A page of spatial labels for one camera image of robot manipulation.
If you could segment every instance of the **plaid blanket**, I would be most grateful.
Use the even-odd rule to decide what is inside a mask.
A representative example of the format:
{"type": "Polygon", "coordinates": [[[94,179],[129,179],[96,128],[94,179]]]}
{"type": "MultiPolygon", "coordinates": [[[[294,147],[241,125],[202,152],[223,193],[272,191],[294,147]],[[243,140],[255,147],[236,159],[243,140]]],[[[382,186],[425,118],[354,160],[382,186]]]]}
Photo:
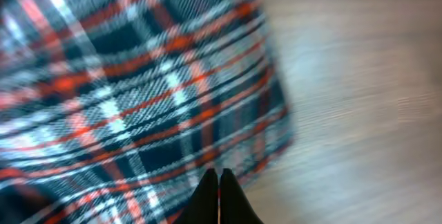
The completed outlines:
{"type": "Polygon", "coordinates": [[[260,0],[1,0],[0,223],[172,223],[291,140],[260,0]]]}

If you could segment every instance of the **plaid cloth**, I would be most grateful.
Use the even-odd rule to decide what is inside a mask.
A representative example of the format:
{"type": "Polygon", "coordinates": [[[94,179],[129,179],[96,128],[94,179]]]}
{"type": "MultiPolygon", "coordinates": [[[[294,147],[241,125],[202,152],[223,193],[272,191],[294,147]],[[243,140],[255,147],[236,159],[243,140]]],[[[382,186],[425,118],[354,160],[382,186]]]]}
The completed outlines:
{"type": "Polygon", "coordinates": [[[291,142],[260,0],[1,0],[0,223],[171,223],[291,142]]]}

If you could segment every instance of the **checkered cloth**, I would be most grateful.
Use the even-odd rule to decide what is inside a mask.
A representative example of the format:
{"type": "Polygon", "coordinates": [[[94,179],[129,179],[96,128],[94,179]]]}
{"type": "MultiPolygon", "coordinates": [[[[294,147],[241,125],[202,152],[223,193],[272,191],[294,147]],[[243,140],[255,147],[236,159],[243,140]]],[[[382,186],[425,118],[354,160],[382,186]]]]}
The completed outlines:
{"type": "Polygon", "coordinates": [[[0,223],[171,223],[289,144],[260,0],[1,0],[0,223]]]}

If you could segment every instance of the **wood grain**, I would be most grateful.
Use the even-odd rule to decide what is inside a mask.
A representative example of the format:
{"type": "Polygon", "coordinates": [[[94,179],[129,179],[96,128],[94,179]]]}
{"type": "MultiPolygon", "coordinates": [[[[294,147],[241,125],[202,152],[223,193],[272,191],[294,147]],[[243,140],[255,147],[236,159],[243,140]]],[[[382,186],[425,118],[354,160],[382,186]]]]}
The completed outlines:
{"type": "Polygon", "coordinates": [[[265,223],[441,223],[442,0],[265,0],[296,144],[265,223]]]}

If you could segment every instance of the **flannel shirt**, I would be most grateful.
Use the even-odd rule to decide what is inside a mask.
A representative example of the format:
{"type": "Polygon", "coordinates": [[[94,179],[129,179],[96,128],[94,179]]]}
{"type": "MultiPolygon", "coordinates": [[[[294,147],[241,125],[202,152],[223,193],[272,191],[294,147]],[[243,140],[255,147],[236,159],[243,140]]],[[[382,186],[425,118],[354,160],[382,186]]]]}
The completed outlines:
{"type": "Polygon", "coordinates": [[[172,223],[291,143],[261,0],[1,0],[0,223],[172,223]]]}

